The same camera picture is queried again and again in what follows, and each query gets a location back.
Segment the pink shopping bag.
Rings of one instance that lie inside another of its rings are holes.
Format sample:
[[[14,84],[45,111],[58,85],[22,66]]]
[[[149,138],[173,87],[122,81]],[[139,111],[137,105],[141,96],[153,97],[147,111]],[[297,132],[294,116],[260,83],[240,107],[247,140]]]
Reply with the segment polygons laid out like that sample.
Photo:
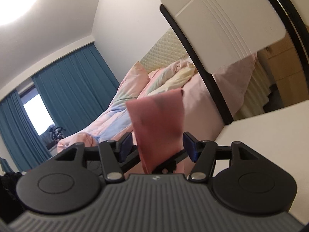
[[[183,90],[181,88],[126,103],[141,165],[146,174],[183,149]]]

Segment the bed with pink sheet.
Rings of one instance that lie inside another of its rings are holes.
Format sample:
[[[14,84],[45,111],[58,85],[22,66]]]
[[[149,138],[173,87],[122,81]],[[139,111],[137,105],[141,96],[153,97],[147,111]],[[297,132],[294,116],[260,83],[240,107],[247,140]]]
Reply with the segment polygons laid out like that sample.
[[[148,72],[149,82],[139,97],[170,89],[183,89],[184,131],[197,139],[215,140],[224,123],[192,60],[186,55]],[[268,103],[270,80],[256,54],[213,73],[234,120],[263,114]]]

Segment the cream quilted headboard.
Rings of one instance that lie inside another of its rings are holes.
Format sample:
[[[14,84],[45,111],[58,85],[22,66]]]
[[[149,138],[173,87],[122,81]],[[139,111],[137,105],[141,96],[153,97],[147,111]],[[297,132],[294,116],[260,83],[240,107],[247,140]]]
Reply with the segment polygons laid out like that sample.
[[[179,59],[186,59],[188,53],[181,41],[170,28],[155,43],[155,45],[140,60],[145,70],[150,73],[159,68],[165,68]]]

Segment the pastel pink duvet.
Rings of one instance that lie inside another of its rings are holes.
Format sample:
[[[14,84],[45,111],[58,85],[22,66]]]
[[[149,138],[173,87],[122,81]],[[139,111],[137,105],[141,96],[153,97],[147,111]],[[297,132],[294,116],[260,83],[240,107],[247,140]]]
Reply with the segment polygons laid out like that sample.
[[[77,142],[94,147],[106,140],[119,140],[124,133],[133,131],[128,101],[183,87],[196,73],[194,64],[183,59],[151,72],[136,62],[120,83],[108,109],[88,127],[60,140],[57,152]]]

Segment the wooden drawer cabinet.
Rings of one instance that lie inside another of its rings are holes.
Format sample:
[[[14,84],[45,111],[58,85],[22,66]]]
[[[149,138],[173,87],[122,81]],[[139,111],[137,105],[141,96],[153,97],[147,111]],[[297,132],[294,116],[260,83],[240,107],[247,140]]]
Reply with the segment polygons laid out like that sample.
[[[305,74],[288,33],[280,41],[260,50],[258,58],[271,84],[278,89],[284,107],[308,100]]]

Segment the white black folding chair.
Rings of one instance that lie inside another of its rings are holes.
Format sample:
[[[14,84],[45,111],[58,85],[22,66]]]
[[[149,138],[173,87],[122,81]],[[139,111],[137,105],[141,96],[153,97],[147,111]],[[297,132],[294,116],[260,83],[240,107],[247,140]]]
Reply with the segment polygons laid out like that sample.
[[[161,0],[160,11],[195,64],[223,122],[233,117],[212,74],[285,37],[270,0]]]

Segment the blue curtain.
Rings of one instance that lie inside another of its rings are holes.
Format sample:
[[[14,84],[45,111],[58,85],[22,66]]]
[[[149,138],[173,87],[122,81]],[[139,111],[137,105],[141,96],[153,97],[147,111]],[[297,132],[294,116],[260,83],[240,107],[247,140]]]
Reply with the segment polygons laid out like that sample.
[[[74,134],[109,106],[119,82],[94,44],[74,51],[31,78],[55,124]],[[35,131],[16,90],[1,100],[1,137],[18,171],[51,155]]]

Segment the black exercise bike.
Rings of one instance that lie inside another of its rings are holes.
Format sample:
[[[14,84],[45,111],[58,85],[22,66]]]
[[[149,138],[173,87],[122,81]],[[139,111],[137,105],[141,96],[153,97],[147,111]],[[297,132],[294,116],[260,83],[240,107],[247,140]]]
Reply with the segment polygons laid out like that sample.
[[[50,125],[47,131],[51,133],[51,142],[47,145],[47,148],[51,149],[64,138],[63,131],[66,131],[66,129],[61,126],[56,127],[55,125]]]

